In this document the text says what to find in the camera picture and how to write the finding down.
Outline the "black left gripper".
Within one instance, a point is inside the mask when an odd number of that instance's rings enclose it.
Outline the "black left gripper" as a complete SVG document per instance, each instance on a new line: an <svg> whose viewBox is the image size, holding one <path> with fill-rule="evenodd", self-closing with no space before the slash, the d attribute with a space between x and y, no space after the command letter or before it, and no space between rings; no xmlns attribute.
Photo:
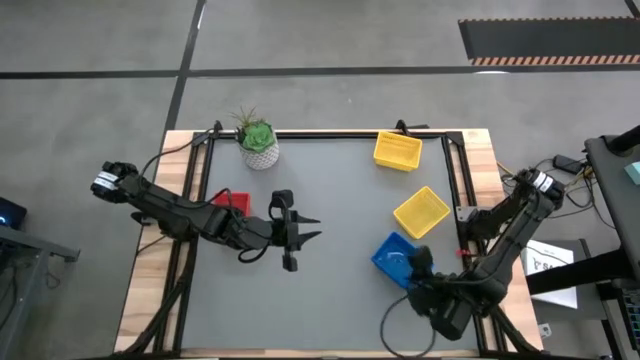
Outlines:
<svg viewBox="0 0 640 360"><path fill-rule="evenodd" d="M294 211L294 222L298 224L318 224L320 220L308 218ZM298 270L297 259L294 257L294 234L295 225L291 221L289 209L283 207L280 209L280 216L272 219L272 243L276 247L282 247L284 250L282 256L283 268L288 272L296 272ZM321 231L312 231L299 234L297 237L297 250L300 251L302 246L312 238L321 234Z"/></svg>

